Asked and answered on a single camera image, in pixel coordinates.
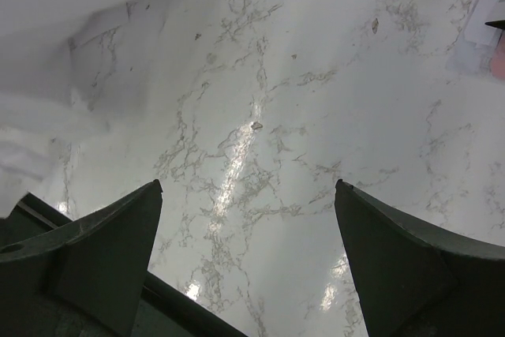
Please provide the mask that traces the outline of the white long sleeve shirt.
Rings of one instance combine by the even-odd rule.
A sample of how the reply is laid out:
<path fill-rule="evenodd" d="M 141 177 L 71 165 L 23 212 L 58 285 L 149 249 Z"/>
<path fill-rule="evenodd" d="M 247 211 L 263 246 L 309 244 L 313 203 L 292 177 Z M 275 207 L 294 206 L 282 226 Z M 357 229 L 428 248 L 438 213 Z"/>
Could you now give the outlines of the white long sleeve shirt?
<path fill-rule="evenodd" d="M 52 140 L 107 131 L 72 105 L 70 45 L 123 25 L 129 1 L 1 0 L 2 218 L 52 174 Z"/>

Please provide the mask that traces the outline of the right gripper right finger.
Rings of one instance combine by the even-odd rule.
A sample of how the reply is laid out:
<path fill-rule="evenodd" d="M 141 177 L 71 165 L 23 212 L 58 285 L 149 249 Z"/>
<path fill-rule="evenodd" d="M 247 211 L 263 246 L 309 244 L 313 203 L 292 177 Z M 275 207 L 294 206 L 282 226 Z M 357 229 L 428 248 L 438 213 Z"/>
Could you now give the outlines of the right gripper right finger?
<path fill-rule="evenodd" d="M 335 213 L 370 336 L 502 336 L 504 248 L 338 180 Z"/>

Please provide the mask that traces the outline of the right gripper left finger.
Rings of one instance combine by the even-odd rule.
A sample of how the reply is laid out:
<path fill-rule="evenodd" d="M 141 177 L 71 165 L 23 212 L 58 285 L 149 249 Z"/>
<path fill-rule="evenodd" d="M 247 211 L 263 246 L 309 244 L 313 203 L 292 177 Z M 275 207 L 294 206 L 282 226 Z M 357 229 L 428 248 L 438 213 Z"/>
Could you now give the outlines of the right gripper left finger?
<path fill-rule="evenodd" d="M 154 180 L 92 214 L 1 245 L 3 336 L 129 336 L 163 202 Z"/>

